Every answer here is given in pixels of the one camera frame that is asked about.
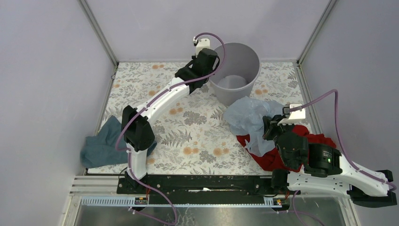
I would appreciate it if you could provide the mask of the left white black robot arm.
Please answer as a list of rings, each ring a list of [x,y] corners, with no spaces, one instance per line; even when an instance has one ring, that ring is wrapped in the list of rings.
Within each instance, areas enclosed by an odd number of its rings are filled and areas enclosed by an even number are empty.
[[[220,58],[209,48],[202,49],[188,64],[180,68],[171,81],[148,101],[136,107],[126,106],[122,111],[121,133],[115,145],[126,142],[128,154],[128,188],[139,194],[145,190],[146,158],[155,142],[152,129],[155,121],[174,103],[201,88],[218,69]]]

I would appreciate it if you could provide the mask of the light blue plastic trash bag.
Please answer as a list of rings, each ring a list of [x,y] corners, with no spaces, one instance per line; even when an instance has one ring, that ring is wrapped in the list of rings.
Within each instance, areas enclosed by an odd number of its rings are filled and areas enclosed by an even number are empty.
[[[262,101],[243,97],[231,104],[224,112],[223,118],[230,125],[232,134],[249,135],[244,147],[255,156],[262,157],[275,148],[272,141],[263,139],[263,117],[272,118],[282,114],[283,105],[276,101]]]

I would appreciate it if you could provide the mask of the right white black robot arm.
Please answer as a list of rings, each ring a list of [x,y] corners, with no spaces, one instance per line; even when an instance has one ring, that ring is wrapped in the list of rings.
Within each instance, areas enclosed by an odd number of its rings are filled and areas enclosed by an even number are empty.
[[[263,138],[274,142],[285,166],[272,171],[270,188],[274,193],[329,193],[367,208],[398,204],[389,185],[393,181],[390,170],[372,171],[350,163],[339,150],[296,134],[293,124],[280,123],[284,119],[281,115],[263,117]]]

